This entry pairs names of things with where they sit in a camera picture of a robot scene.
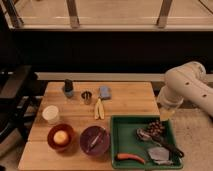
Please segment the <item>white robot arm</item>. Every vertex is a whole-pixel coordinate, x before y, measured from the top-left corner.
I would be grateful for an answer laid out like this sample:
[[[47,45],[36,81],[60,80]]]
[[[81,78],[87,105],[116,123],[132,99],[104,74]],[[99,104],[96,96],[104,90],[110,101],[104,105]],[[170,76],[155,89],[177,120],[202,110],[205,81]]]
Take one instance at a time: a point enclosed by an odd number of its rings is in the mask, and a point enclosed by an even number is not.
[[[165,73],[165,85],[157,97],[157,103],[161,105],[161,121],[169,120],[185,99],[213,118],[213,88],[203,82],[205,75],[205,67],[196,61],[174,67]]]

